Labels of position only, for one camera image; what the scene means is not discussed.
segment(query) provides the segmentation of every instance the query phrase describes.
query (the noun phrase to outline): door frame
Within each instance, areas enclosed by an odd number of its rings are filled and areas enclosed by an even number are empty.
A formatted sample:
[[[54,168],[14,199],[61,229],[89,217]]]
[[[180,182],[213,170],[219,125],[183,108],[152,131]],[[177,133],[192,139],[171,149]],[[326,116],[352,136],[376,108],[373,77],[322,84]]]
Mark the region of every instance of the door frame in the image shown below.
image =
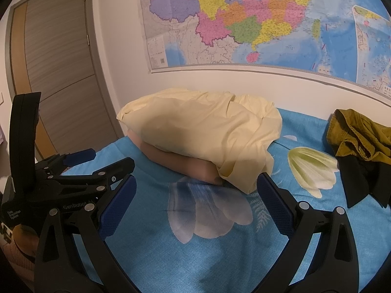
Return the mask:
[[[20,0],[17,3],[10,6],[8,19],[7,19],[7,27],[5,31],[5,70],[7,75],[7,83],[8,83],[8,89],[9,94],[11,96],[11,101],[13,101],[16,91],[14,86],[14,80],[12,75],[12,69],[11,69],[11,28],[12,28],[12,21],[13,21],[13,15],[14,10],[21,4],[27,2],[28,0]],[[100,93],[102,95],[103,103],[106,108],[107,114],[109,116],[110,122],[114,128],[114,132],[118,139],[122,138],[124,136],[124,132],[117,120],[117,114],[115,113],[113,103],[110,98],[109,90],[107,88],[106,80],[104,78],[102,64],[100,62],[100,56],[98,51],[98,44],[97,39],[95,35],[95,24],[94,24],[94,17],[93,17],[93,6],[92,6],[92,0],[85,0],[85,10],[86,10],[86,27],[87,27],[87,34],[89,39],[89,52],[92,59],[92,65],[94,68],[95,77],[97,79],[98,87],[100,90]],[[36,159],[42,160],[42,156],[38,152],[37,147],[35,147],[35,157]]]

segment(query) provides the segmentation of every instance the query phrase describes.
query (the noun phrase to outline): clothing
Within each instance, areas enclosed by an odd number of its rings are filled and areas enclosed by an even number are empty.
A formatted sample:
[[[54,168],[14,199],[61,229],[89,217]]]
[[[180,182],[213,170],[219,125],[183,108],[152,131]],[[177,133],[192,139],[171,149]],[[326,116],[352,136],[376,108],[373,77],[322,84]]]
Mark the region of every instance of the clothing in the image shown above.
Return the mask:
[[[391,202],[391,128],[352,109],[336,110],[327,142],[338,160],[348,208],[367,195],[386,207]]]
[[[262,172],[271,174],[269,145],[282,119],[272,102],[254,95],[167,89],[130,102],[117,119],[163,151],[214,163],[218,174],[246,194]]]
[[[391,165],[363,161],[356,156],[337,157],[348,208],[372,195],[382,207],[391,204]]]
[[[334,112],[327,142],[336,156],[355,155],[365,161],[391,165],[391,128],[352,109]]]

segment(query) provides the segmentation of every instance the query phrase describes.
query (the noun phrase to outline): white wall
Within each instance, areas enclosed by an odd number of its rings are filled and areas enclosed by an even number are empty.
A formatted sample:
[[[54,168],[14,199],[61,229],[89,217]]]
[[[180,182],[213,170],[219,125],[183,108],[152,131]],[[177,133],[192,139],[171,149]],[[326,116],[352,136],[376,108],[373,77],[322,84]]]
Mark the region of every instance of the white wall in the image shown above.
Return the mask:
[[[249,71],[173,71],[149,73],[148,56],[139,0],[98,0],[100,33],[104,44],[106,69],[118,104],[169,87],[186,87],[207,91],[252,93],[275,102],[280,108],[328,119],[337,108],[352,108],[376,122],[391,126],[391,108],[357,93],[328,84],[340,84],[355,91],[371,92],[357,85],[311,73],[290,71],[297,77],[286,76],[285,69]],[[324,84],[303,78],[321,79]],[[391,100],[377,96],[391,105]]]

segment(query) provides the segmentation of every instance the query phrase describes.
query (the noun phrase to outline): blue gripper pad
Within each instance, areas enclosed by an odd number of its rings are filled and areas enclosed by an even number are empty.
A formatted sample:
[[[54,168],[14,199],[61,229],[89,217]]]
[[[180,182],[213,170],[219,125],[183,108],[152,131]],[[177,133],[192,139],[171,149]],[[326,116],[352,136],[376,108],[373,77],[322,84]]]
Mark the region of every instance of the blue gripper pad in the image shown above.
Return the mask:
[[[129,176],[125,182],[121,182],[113,199],[100,215],[99,236],[102,240],[112,236],[116,231],[122,217],[136,195],[137,183],[133,176]]]
[[[257,191],[280,234],[291,237],[294,232],[295,217],[289,206],[284,202],[280,193],[289,193],[287,190],[277,190],[277,185],[268,174],[262,173],[257,179]]]
[[[64,160],[63,164],[72,167],[75,165],[79,165],[88,161],[95,159],[96,152],[93,149],[85,149],[84,151],[75,152],[72,154],[68,154]]]

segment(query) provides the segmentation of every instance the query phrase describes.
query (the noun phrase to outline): black mount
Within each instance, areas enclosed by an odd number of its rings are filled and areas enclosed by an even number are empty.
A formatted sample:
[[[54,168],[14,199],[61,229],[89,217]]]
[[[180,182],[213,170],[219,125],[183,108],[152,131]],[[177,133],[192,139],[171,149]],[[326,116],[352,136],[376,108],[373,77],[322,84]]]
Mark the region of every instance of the black mount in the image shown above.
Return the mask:
[[[91,175],[61,175],[93,160],[93,149],[53,155],[35,164],[34,142],[41,93],[16,95],[12,103],[9,153],[11,176],[1,200],[1,221],[22,224],[40,237],[35,258],[36,293],[139,292],[104,240],[112,236],[136,194],[127,157]],[[119,182],[116,189],[111,185]],[[104,286],[90,280],[73,234],[80,234]]]
[[[289,240],[253,293],[357,293],[357,250],[345,210],[315,210],[305,201],[298,203],[266,173],[258,177],[257,190],[279,232]],[[290,285],[318,232],[321,236],[304,279]]]

